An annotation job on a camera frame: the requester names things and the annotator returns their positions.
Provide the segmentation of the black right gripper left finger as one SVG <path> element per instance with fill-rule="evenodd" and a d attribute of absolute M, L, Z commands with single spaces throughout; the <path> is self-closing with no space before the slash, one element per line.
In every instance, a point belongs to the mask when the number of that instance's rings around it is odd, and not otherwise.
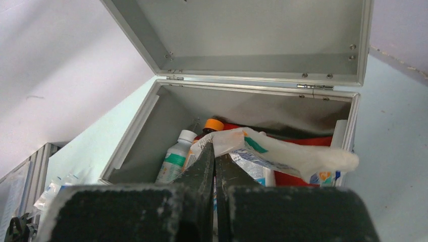
<path fill-rule="evenodd" d="M 71 186 L 53 200 L 36 241 L 212 241 L 212 143 L 173 183 Z"/>

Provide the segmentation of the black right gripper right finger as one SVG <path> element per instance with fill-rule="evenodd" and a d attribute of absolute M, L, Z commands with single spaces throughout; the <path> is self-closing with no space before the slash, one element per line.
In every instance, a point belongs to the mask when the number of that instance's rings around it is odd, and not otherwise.
<path fill-rule="evenodd" d="M 364 201 L 344 187 L 265 187 L 216 158 L 219 241 L 379 241 Z"/>

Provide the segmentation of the white medicine bottle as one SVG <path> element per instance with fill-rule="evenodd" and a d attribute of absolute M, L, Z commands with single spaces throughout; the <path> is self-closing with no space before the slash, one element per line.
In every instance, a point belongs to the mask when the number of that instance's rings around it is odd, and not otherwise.
<path fill-rule="evenodd" d="M 155 182 L 168 184 L 181 174 L 190 147 L 197 134 L 190 130 L 182 130 L 177 143 L 167 150 Z"/>

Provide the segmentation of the white blue gauze packet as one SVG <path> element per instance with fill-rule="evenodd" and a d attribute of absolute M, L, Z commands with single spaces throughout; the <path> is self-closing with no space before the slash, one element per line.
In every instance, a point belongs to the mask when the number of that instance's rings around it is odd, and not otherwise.
<path fill-rule="evenodd" d="M 319 184 L 321 172 L 351 172 L 359 165 L 357 155 L 341 148 L 302 146 L 263 135 L 249 127 L 210 133 L 190 147 L 197 158 L 211 143 L 215 157 L 236 153 L 271 170 L 287 173 L 308 184 Z"/>

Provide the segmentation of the brown syrup bottle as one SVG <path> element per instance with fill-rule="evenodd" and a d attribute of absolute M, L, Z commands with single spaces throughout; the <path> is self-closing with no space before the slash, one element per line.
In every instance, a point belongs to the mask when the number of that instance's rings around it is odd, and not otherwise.
<path fill-rule="evenodd" d="M 217 131 L 222 131 L 224 129 L 224 123 L 218 119 L 210 118 L 206 121 L 204 128 L 202 130 L 202 133 L 197 135 L 193 142 L 193 144 L 196 144 L 201 138 L 204 136 Z M 194 154 L 192 150 L 189 150 L 186 160 L 184 162 L 182 172 L 184 172 L 188 167 L 190 167 L 197 159 L 197 156 Z"/>

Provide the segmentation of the silver metal case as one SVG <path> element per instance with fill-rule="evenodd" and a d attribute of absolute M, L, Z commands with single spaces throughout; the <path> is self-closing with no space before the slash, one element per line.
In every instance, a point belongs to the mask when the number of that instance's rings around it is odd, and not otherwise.
<path fill-rule="evenodd" d="M 103 1 L 155 81 L 98 177 L 154 182 L 209 118 L 352 151 L 373 1 Z"/>

